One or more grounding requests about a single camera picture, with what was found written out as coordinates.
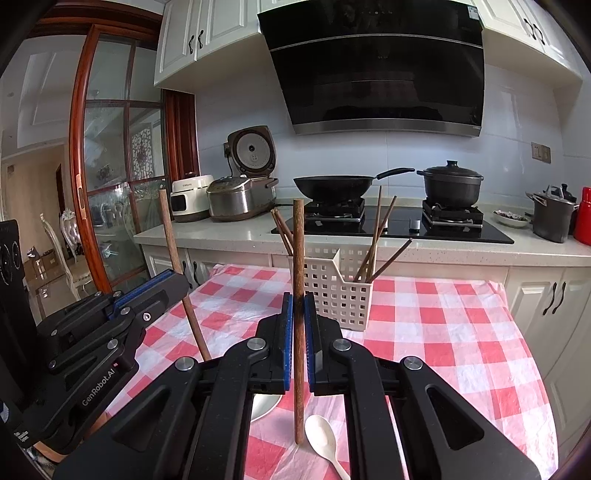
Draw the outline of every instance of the rice cooker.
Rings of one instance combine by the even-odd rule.
[[[170,206],[177,222],[195,222],[209,217],[207,187],[213,182],[211,175],[191,177],[173,182]]]
[[[245,128],[228,135],[224,155],[232,175],[207,188],[213,220],[233,222],[267,212],[275,205],[275,145],[265,126]]]

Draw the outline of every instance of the blue gripper pad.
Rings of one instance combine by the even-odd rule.
[[[289,295],[287,299],[287,321],[285,323],[285,348],[283,350],[283,383],[285,391],[290,389],[291,384],[291,339],[293,337],[294,322],[293,322],[293,304],[294,296]]]
[[[125,307],[130,301],[133,301],[135,298],[139,297],[142,293],[146,290],[149,290],[156,284],[170,278],[174,275],[173,270],[164,270],[162,273],[159,273],[154,278],[150,278],[146,283],[140,285],[139,287],[133,289],[129,293],[123,295],[120,299],[118,299],[115,304],[113,305],[113,313],[109,316],[109,320],[113,320],[115,316],[121,311],[123,307]]]
[[[306,364],[308,367],[308,385],[310,392],[314,393],[314,385],[316,384],[315,366],[314,366],[314,348],[312,343],[312,313],[310,310],[310,299],[308,295],[304,296],[304,325],[306,327]]]

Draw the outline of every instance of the glass door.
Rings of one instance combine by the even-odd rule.
[[[168,175],[161,91],[153,86],[152,46],[108,33],[94,37],[85,46],[94,48],[82,99],[83,158],[73,156],[72,172],[84,197],[83,240],[94,251],[93,278],[102,291],[125,292],[150,277],[134,235],[162,224],[158,190]]]

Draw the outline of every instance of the black speaker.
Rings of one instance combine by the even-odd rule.
[[[28,293],[16,220],[0,222],[0,400],[22,399],[37,359],[37,328]]]

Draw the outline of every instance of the ceramic spoon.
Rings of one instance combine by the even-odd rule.
[[[343,480],[351,480],[349,474],[336,459],[335,433],[326,418],[320,415],[309,416],[306,419],[305,430],[314,451],[332,463]]]

